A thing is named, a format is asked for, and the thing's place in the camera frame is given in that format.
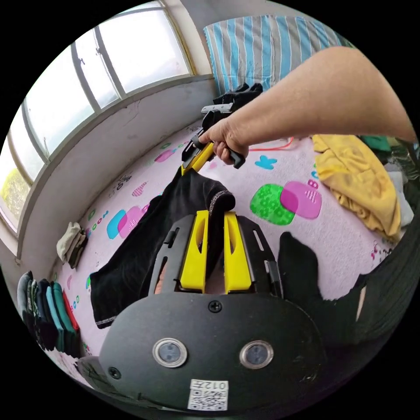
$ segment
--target orange cord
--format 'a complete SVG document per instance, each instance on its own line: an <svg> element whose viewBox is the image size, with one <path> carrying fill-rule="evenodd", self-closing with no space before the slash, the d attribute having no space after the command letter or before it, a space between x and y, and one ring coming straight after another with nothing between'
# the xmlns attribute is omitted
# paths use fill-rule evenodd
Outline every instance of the orange cord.
<svg viewBox="0 0 420 420"><path fill-rule="evenodd" d="M293 142L294 137L291 137L288 141L287 144L285 144L284 146L279 146L279 147L272 147L270 149L249 149L250 152L274 152L274 151L278 151L278 150L283 150L286 149L287 147L289 147L292 142Z"/></svg>

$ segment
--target window frame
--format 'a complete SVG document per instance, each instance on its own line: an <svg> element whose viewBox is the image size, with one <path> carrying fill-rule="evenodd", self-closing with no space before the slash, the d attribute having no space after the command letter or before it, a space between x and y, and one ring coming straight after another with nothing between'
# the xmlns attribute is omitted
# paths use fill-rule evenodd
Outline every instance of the window frame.
<svg viewBox="0 0 420 420"><path fill-rule="evenodd" d="M98 104L92 90L91 87L89 86L89 83L83 73L83 69L81 68L81 62L78 58L77 55L77 47L76 47L76 43L73 42L70 45L70 51L71 51L71 57L72 57L72 61L73 61L73 66L74 69L76 71L77 74L77 78L79 80L79 83L84 91L84 94L86 95L86 98L88 100L88 102L90 103L91 107L94 110L94 113L88 117L87 119L85 119L84 121L82 121L82 123L80 123L77 127L75 127L61 142L60 146L54 150L51 154L48 153L47 150L44 149L44 147L42 146L42 143L37 135L37 133L35 132L32 123L30 121L30 118L28 116L28 104L26 101L26 98L24 99L24 101L22 102L18 112L22 112L22 116L23 116L23 121L25 124L25 128L26 131L28 132L28 136L29 139L31 141L31 145L33 146L33 148L35 149L36 153L40 156L40 158L42 159L42 161L44 162L44 166L41 168L41 171L39 172L39 174L43 173L45 168L47 166L49 166L49 164L54 160L55 156L63 149L65 148L65 145L75 136L77 136L78 134L80 134L80 132L83 132L84 128L86 125L89 125L92 120L97 119L99 116L102 116L102 114L106 115L107 111L113 107L115 107L115 105L117 105L118 103L121 102L125 102L128 98L131 97L136 97L138 94L140 94L141 92L144 92L145 90L152 88L152 87L156 87L158 85L161 84L165 84L168 82L171 82L173 80L182 80L182 79L186 79L192 76L196 76L196 69L195 66L193 64L193 61L191 59L191 55L188 51L188 48L186 46L185 40L183 39L182 33L178 27L178 25L176 24L174 18L172 17L171 13L169 12L168 8L166 7L166 5L159 1L158 2L160 4L160 6L156 7L156 6L152 6L152 7L145 7L145 8L141 8L138 10L128 10L128 11L124 11L121 12L120 14L117 14L115 16L112 16L111 18L107 19L106 21L109 21L111 19L116 19L122 16L126 16L126 15L130 15L130 14L137 14L137 13L144 13L144 12L148 12L148 11L163 11L163 13L165 14L165 17L168 20L168 23L175 35L178 47L182 53L182 57L184 59L184 62L186 64L188 73L181 75L181 76L174 76L174 77L169 77L169 78L165 78L162 80L159 80L158 82L152 83L150 85L146 85L146 86L140 86L139 88L130 91L130 92L125 92L121 82L115 72L115 69L113 67L113 64L109 58L108 52L106 50L106 46L104 45L103 39L102 39L102 35L101 35L101 31L99 29L99 25L92 28L91 30L94 31L94 36L95 36L95 40L96 43L98 45L98 50L100 52L101 58L102 58L102 62L104 64L105 70L108 73L108 76L113 84L113 87L118 95L118 98L114 101L112 101L111 103L109 103L108 105L106 105L105 107L101 108L100 105ZM21 221L23 219L23 216L25 214L26 211L26 207L27 207L27 201L29 200L30 196L32 195L32 186L34 184L35 180L31 180L31 177L29 176L27 170L25 169L25 167L23 166L23 164L21 163L18 154L16 153L16 149L14 147L13 141L12 141L12 136L11 136L11 131L9 130L8 134L7 134L7 141L8 141L8 145L9 145L9 149L10 149L10 154L12 155L14 164L16 165L17 170L19 171L19 173L22 175L23 179L26 181L26 183L29 185L29 194L25 200L25 205L24 208L22 210L22 214L19 220L15 220L15 217L11 217L11 213L9 211L9 209L4 205L4 203L2 202L1 198L0 198L0 223L3 223L6 228L8 229L8 231L18 240L19 239L19 234L20 234L20 230L21 230Z"/></svg>

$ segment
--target striped pillow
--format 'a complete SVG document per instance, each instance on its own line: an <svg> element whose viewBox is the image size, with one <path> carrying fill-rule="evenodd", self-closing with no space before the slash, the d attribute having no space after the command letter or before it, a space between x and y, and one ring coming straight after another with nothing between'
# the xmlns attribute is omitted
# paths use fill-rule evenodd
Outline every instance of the striped pillow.
<svg viewBox="0 0 420 420"><path fill-rule="evenodd" d="M222 95L247 83L275 85L315 52L343 38L319 21L302 17L238 17L204 28L213 75Z"/></svg>

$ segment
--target window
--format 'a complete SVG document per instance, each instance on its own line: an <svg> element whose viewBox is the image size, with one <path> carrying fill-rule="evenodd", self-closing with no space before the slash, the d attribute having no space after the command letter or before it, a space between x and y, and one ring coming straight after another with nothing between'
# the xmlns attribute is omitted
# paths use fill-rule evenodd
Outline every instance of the window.
<svg viewBox="0 0 420 420"><path fill-rule="evenodd" d="M29 185L18 171L6 139L0 153L0 209L2 216L17 230Z"/></svg>
<svg viewBox="0 0 420 420"><path fill-rule="evenodd" d="M47 156L93 114L73 66L70 46L41 74L26 101L29 119Z"/></svg>
<svg viewBox="0 0 420 420"><path fill-rule="evenodd" d="M10 137L18 159L29 175L29 178L34 182L39 171L44 166L44 162L39 157L29 139L28 132L26 131L23 122L21 108L19 108L13 119L12 125L10 126Z"/></svg>
<svg viewBox="0 0 420 420"><path fill-rule="evenodd" d="M190 67L160 1L79 37L41 74L10 126L0 153L0 218L17 232L31 185L86 119L140 87L181 75Z"/></svg>
<svg viewBox="0 0 420 420"><path fill-rule="evenodd" d="M131 9L125 10L119 14L125 14L127 12L134 12L137 10L144 10L144 9L150 9L151 7L162 7L162 4L160 3L160 1L148 1L147 3L144 4L139 4L138 6L132 7Z"/></svg>
<svg viewBox="0 0 420 420"><path fill-rule="evenodd" d="M99 29L125 92L168 77L189 74L163 10L117 16L100 24Z"/></svg>
<svg viewBox="0 0 420 420"><path fill-rule="evenodd" d="M77 56L86 81L101 108L118 99L111 79L97 52L94 30L90 30L76 41Z"/></svg>

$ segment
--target cartoon print bedsheet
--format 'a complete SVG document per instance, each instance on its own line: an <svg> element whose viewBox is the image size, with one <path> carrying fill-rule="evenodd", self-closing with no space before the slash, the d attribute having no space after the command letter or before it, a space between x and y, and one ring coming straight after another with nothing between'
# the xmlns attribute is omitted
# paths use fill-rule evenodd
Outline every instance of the cartoon print bedsheet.
<svg viewBox="0 0 420 420"><path fill-rule="evenodd" d="M90 273L105 265L145 214L149 202L165 189L181 164L181 151L200 130L200 122L171 136L123 173L88 209L80 224L89 241L76 269L57 262L58 281L72 303L86 354L98 355L108 329L98 329L90 302ZM360 273L370 272L392 250L378 234L342 208L318 182L309 138L278 140L251 148L235 170L215 158L200 174L222 182L235 196L237 214L259 223L277 258L279 238L290 231L318 256L319 287L326 299L345 295ZM67 373L81 378L74 359L49 356Z"/></svg>

